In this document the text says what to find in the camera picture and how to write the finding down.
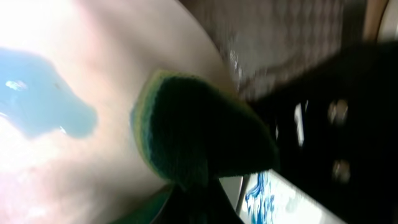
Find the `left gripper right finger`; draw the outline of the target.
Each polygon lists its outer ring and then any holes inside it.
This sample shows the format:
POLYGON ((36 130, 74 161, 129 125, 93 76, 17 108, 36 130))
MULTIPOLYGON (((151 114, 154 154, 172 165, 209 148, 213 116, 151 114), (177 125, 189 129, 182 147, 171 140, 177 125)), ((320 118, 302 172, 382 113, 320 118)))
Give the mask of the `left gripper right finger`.
POLYGON ((218 179, 208 184, 206 215, 208 224, 243 224, 218 179))

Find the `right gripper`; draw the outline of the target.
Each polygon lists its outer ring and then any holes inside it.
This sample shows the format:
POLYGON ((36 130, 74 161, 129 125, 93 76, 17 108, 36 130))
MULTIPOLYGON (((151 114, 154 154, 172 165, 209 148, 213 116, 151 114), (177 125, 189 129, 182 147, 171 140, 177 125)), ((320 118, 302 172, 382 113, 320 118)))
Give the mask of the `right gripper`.
POLYGON ((344 49, 251 106, 283 177, 348 223, 397 222, 397 42, 344 49))

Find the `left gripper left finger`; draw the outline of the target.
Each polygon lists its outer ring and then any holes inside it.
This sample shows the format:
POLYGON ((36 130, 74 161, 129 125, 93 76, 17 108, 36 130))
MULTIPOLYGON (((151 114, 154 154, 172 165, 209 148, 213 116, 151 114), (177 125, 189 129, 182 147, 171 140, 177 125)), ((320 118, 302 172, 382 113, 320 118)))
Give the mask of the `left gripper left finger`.
POLYGON ((175 186, 150 224, 189 224, 191 208, 189 195, 175 186))

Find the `white plate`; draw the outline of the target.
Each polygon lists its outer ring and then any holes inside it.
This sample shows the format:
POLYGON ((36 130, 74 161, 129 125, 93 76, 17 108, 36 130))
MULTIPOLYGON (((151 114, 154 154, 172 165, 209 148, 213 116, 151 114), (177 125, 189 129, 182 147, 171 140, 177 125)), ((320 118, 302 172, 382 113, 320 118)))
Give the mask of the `white plate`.
POLYGON ((236 94, 178 1, 2 1, 1 222, 110 223, 158 192, 130 127, 158 69, 236 94))
POLYGON ((238 213, 244 223, 338 224, 344 221, 273 170, 247 176, 238 213))

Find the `green scrubbing sponge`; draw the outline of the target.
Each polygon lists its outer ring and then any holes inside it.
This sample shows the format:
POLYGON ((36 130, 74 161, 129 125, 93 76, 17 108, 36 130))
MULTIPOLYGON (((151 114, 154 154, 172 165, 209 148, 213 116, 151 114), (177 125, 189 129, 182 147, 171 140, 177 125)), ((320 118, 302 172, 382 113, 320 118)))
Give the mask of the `green scrubbing sponge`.
POLYGON ((139 154, 168 186, 117 224, 150 223, 175 186, 191 198, 191 223, 207 223, 209 182, 280 166, 262 119, 247 103, 198 76, 155 72, 137 98, 130 125, 139 154))

